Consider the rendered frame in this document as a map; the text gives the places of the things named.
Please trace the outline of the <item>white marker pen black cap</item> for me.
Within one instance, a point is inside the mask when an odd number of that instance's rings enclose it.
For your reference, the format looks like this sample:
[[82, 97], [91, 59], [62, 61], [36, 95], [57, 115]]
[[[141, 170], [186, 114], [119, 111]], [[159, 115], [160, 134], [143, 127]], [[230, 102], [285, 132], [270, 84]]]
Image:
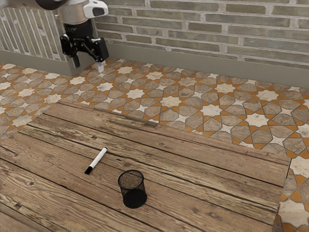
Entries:
[[99, 154], [94, 158], [94, 160], [91, 162], [91, 164], [88, 166], [88, 168], [85, 170], [85, 174], [90, 174], [92, 170], [95, 168], [95, 166], [98, 164], [98, 162], [101, 160], [101, 158], [104, 156], [104, 154], [107, 152], [107, 148], [104, 147]]

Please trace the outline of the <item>black mesh pen holder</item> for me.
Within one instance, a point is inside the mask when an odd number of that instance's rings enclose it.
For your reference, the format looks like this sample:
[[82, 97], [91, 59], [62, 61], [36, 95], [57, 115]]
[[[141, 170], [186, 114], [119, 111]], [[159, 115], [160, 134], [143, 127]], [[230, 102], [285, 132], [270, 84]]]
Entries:
[[123, 196], [123, 203], [128, 208], [139, 208], [147, 201], [144, 176], [138, 170], [127, 170], [118, 178], [118, 185]]

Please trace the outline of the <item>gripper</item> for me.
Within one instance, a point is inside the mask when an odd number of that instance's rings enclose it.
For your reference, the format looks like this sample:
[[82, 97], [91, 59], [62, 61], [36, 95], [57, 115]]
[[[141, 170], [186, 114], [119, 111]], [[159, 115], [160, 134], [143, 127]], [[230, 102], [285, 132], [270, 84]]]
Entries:
[[79, 68], [80, 62], [77, 55], [78, 42], [73, 41], [73, 39], [81, 39], [79, 41], [80, 51], [88, 53], [96, 62], [98, 72], [103, 72], [105, 60], [109, 57], [109, 52], [104, 38], [93, 39], [91, 20], [76, 25], [63, 25], [66, 34], [60, 36], [62, 52], [73, 59], [74, 67]]

